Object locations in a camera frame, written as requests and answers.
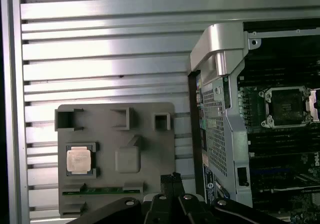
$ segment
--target screw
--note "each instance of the screw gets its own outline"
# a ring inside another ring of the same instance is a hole
[[[225,200],[219,200],[218,201],[218,205],[226,205],[226,201]]]
[[[190,199],[192,199],[192,195],[185,195],[183,198],[184,198],[185,200],[190,200]]]
[[[134,204],[134,201],[132,201],[132,200],[128,200],[127,202],[126,202],[126,205],[133,205]]]
[[[303,95],[304,95],[305,97],[309,97],[309,96],[310,96],[310,92],[309,92],[309,91],[304,91]]]

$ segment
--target metal frame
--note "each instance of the metal frame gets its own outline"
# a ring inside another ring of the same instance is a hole
[[[237,77],[245,67],[244,57],[248,49],[248,35],[242,22],[215,24],[204,31],[190,59],[191,70],[201,70],[204,91],[223,89],[222,77],[227,76],[231,107],[222,107],[226,171],[222,173],[213,163],[209,163],[209,167],[219,183],[230,193],[231,199],[252,206],[251,188],[240,185],[236,171],[245,167],[250,184],[247,130],[239,113],[237,87]],[[221,93],[213,92],[214,102],[224,103]],[[214,149],[208,153],[209,156],[214,154]]]
[[[20,0],[1,0],[9,213],[29,223]]]

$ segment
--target sticker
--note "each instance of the sticker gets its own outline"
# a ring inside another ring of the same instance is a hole
[[[213,184],[212,182],[210,182],[210,183],[208,183],[207,187],[208,187],[209,189],[212,189],[212,188],[214,187],[214,184]]]
[[[204,176],[204,183],[205,183],[205,200],[208,204],[211,204],[211,202],[213,202],[214,200],[214,196],[215,196],[215,191],[214,191],[214,178],[213,178],[213,173],[212,171],[206,166],[203,165],[203,176]]]

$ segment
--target horizontal metal slats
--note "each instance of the horizontal metal slats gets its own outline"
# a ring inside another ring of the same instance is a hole
[[[283,18],[306,18],[319,16],[320,11],[317,8],[304,9],[272,9],[272,10],[242,10],[242,11],[227,11],[217,12],[214,15],[211,13],[181,13],[179,15],[146,15],[146,16],[120,16],[117,18],[97,18],[93,20],[59,20],[59,21],[44,21],[44,22],[30,22],[28,24],[22,24],[22,32],[42,32],[42,31],[59,31],[59,30],[88,30],[97,28],[114,28],[117,27],[123,32],[119,31],[119,35],[131,32],[134,34],[136,26],[142,26],[139,30],[143,33],[149,33],[150,28],[157,29],[170,29],[169,27],[163,27],[164,25],[171,25],[171,28],[185,28],[185,25],[193,24],[194,22],[205,23],[206,25],[212,25],[217,22],[230,21],[230,20],[272,20]]]
[[[313,8],[319,5],[319,0],[88,0],[22,4],[21,18],[31,20],[195,11]]]
[[[31,65],[24,65],[23,78],[25,81],[35,81],[186,72],[187,57],[187,55],[182,55],[77,61],[33,61]]]
[[[199,34],[23,45],[23,60],[187,52]]]
[[[165,25],[165,26],[143,26],[143,27],[123,27],[123,28],[105,28],[91,30],[73,30],[73,31],[50,31],[38,33],[22,34],[23,40],[45,40],[45,39],[68,39],[80,37],[97,36],[121,36],[138,34],[161,34],[161,33],[181,33],[181,32],[201,32],[208,27],[209,23]]]

